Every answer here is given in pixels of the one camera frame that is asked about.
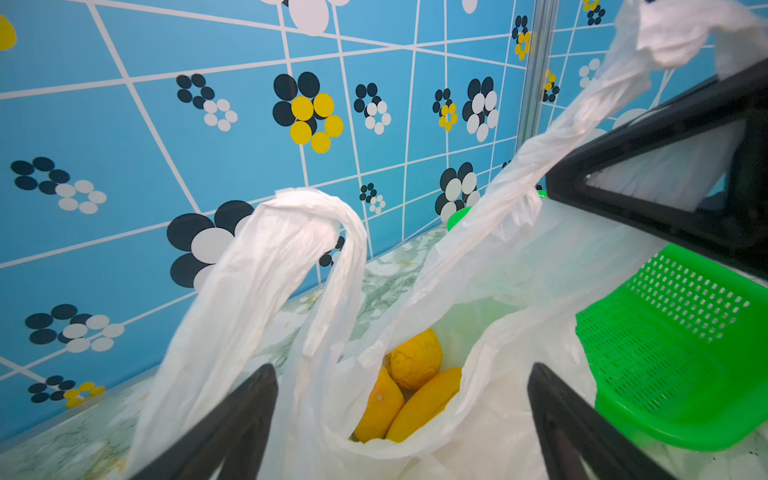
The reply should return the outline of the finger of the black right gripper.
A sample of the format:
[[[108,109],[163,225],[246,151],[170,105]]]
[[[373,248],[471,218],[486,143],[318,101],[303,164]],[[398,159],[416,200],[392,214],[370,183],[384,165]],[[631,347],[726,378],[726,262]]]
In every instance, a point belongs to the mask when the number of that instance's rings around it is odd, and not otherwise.
[[[552,199],[767,277],[767,63],[711,77],[568,154]]]

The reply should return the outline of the white plastic bag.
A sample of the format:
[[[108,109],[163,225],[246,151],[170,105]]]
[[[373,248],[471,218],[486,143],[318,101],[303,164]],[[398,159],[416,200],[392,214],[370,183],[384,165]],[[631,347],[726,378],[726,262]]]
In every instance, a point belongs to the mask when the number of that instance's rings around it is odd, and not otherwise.
[[[649,233],[542,199],[536,183],[605,119],[715,43],[733,80],[767,56],[766,21],[736,1],[628,1],[595,78],[527,140],[415,284],[361,336],[367,239],[338,198],[286,189],[242,220],[159,367],[131,479],[541,479],[525,396],[535,361],[596,390],[576,315],[663,247]],[[357,433],[387,353],[436,327],[455,396],[402,442]]]

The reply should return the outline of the green plastic perforated basket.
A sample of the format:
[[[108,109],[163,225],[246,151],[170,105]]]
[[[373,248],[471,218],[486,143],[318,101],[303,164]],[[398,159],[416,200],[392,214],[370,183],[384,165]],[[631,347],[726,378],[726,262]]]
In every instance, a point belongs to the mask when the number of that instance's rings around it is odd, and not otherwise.
[[[461,304],[471,344],[445,429],[515,407],[541,362],[632,442],[698,452],[767,420],[767,291],[685,248],[553,200],[503,222]]]

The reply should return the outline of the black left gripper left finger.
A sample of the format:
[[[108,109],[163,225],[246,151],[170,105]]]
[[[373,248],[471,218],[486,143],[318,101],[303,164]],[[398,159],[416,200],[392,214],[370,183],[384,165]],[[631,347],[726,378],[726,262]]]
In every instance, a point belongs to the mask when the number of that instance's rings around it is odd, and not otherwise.
[[[278,396],[264,364],[134,479],[255,479]]]

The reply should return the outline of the orange yellow mango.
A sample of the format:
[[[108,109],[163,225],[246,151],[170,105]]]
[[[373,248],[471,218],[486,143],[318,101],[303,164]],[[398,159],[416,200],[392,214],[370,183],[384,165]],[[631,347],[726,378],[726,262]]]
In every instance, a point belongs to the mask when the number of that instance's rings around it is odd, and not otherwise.
[[[462,369],[455,367],[429,380],[405,403],[391,424],[386,439],[400,443],[425,426],[459,392],[461,379]]]

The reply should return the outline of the right rear aluminium frame post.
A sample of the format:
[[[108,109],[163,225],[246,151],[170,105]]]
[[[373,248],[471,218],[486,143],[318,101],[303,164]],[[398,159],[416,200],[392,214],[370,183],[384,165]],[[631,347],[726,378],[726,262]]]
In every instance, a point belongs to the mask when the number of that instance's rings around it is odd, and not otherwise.
[[[516,150],[536,135],[552,41],[559,9],[559,0],[536,1],[531,48],[526,65],[525,83],[519,115]]]

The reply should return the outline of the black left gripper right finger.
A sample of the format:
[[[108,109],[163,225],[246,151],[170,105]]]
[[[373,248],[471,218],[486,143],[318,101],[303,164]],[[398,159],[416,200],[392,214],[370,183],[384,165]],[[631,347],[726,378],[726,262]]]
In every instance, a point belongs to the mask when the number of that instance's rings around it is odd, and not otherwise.
[[[672,477],[545,364],[533,364],[527,393],[549,478]]]

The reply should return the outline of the yellow lemon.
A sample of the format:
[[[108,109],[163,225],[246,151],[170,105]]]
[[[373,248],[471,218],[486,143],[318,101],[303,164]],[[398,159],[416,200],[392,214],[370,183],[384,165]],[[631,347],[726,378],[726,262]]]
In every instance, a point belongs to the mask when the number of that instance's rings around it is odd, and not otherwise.
[[[427,329],[392,350],[385,357],[385,368],[399,387],[416,391],[440,372],[442,360],[440,340]]]

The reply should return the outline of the yellow orange fruit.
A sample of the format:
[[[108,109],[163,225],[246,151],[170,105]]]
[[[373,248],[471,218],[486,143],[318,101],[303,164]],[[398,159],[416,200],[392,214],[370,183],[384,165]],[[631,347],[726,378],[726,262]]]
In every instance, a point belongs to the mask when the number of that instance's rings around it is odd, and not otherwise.
[[[362,443],[383,439],[405,404],[400,387],[381,367],[365,412],[354,430],[354,437]]]

